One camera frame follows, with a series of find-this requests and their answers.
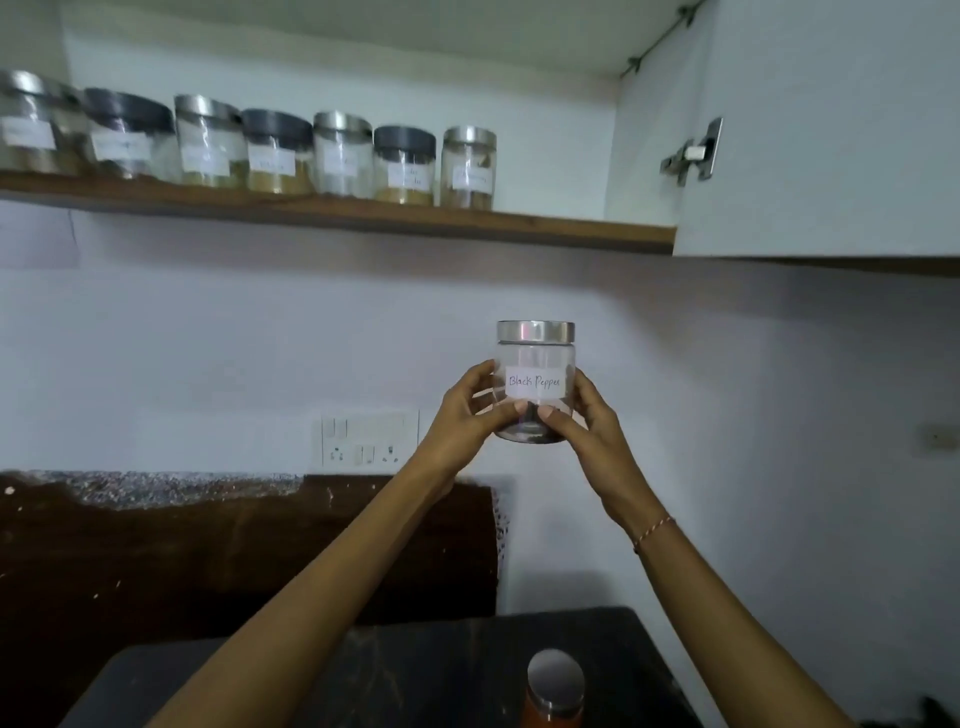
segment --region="glass jar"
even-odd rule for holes
[[[247,140],[239,109],[206,96],[174,99],[183,183],[237,189],[247,186]]]
[[[446,130],[440,172],[441,206],[492,209],[495,176],[495,133],[470,126]]]
[[[373,194],[373,127],[342,111],[313,117],[317,191],[369,199]]]
[[[374,198],[402,205],[433,205],[437,137],[414,127],[378,127],[373,133]]]
[[[0,169],[80,175],[85,134],[75,88],[29,71],[0,71]]]
[[[544,649],[527,666],[527,696],[520,728],[580,728],[587,681],[577,661],[559,649]]]
[[[313,125],[282,111],[247,109],[240,115],[250,162],[247,188],[277,195],[311,194]]]
[[[574,325],[568,321],[498,321],[493,398],[527,400],[519,420],[496,433],[516,443],[545,445],[562,437],[545,425],[537,407],[550,404],[570,414],[576,377]]]
[[[88,88],[82,99],[90,122],[86,158],[98,175],[180,182],[173,112],[143,96],[106,88]]]

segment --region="black marble table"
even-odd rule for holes
[[[142,726],[222,642],[119,652],[60,727]],[[514,728],[527,663],[546,647],[570,653],[584,669],[584,728],[700,727],[646,630],[625,607],[350,630],[292,725]]]

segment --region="metal lid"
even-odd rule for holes
[[[143,96],[111,91],[108,88],[86,88],[82,103],[84,113],[88,116],[128,119],[158,131],[174,130],[173,112],[162,104]]]
[[[334,132],[359,132],[373,136],[373,127],[367,119],[343,111],[321,111],[313,117],[317,129],[330,129]]]
[[[498,321],[496,338],[502,344],[572,344],[570,321]]]
[[[210,119],[224,119],[225,121],[240,123],[240,109],[197,93],[182,93],[177,96],[174,99],[174,109],[177,110],[177,113],[184,111],[195,113],[198,116],[206,116]]]
[[[484,144],[496,149],[496,134],[481,127],[463,126],[450,127],[444,132],[444,141],[462,142],[464,144]]]
[[[80,103],[80,91],[71,85],[45,79],[30,71],[0,71],[0,89],[34,96],[49,96],[70,104]]]
[[[575,717],[586,686],[577,661],[559,649],[538,652],[527,666],[527,693],[544,717]]]
[[[381,149],[402,149],[419,155],[437,155],[437,137],[416,127],[377,127],[373,146]]]
[[[243,118],[244,133],[279,136],[299,144],[313,143],[313,125],[291,113],[269,109],[244,109],[240,116]]]

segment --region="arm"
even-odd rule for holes
[[[616,414],[577,371],[575,409],[540,418],[573,447],[607,513],[636,543],[667,516],[647,485]],[[731,728],[852,728],[854,723],[751,616],[673,522],[643,539],[640,561],[663,611]]]
[[[444,396],[417,452],[336,540],[227,640],[163,706],[152,728],[286,725],[423,515],[487,436],[525,402],[476,415],[492,362]]]

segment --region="person's right arm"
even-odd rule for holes
[[[647,485],[616,414],[577,370],[574,406],[588,429],[552,407],[540,418],[573,447],[607,513],[634,544],[667,517]],[[640,561],[686,651],[731,728],[855,725],[774,640],[667,522],[639,544]]]

